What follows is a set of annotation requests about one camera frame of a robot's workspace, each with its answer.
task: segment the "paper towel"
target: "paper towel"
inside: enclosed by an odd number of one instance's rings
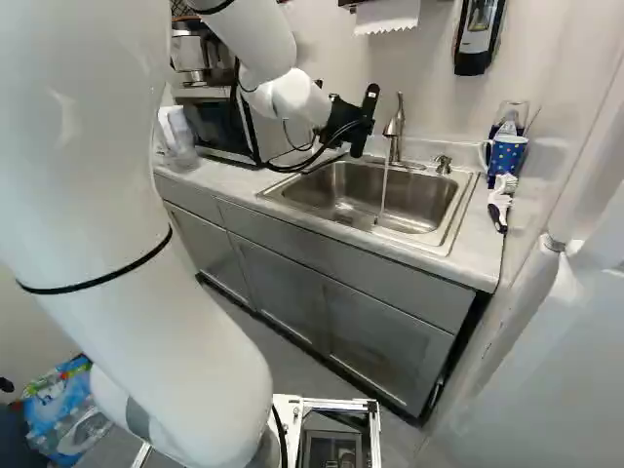
[[[420,0],[373,0],[359,4],[355,34],[376,34],[418,26]]]

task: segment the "black soap dispenser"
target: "black soap dispenser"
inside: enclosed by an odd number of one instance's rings
[[[483,75],[498,46],[505,0],[463,0],[454,48],[455,75]]]

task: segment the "stainless steel sink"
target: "stainless steel sink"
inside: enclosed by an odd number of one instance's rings
[[[311,174],[291,177],[259,196],[388,239],[442,246],[453,219],[463,215],[463,211],[458,214],[458,207],[465,195],[472,193],[472,189],[466,190],[472,173],[453,170],[449,175],[437,175],[433,168],[423,171],[391,166],[385,209],[380,215],[383,175],[382,165],[339,161]],[[434,251],[447,254],[449,248]]]

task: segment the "faucet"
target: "faucet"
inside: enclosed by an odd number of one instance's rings
[[[406,123],[406,114],[403,110],[403,93],[397,92],[399,108],[383,129],[383,135],[390,138],[390,162],[401,162],[401,148],[403,146],[403,128]]]
[[[450,174],[450,163],[452,162],[451,157],[446,154],[440,154],[434,158],[433,162],[440,163],[436,168],[436,173],[438,173],[439,176]]]

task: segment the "gray cabinet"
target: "gray cabinet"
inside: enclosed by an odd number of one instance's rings
[[[165,203],[197,269],[239,300],[250,304],[247,283],[228,233],[211,222]]]
[[[245,262],[257,310],[321,352],[328,319],[318,273],[231,234]]]
[[[217,200],[225,227],[336,281],[450,333],[459,332],[475,292],[374,253]]]
[[[216,199],[210,192],[159,174],[154,175],[154,184],[164,200],[218,226],[223,225]]]
[[[323,290],[331,357],[418,415],[453,336],[330,279]]]

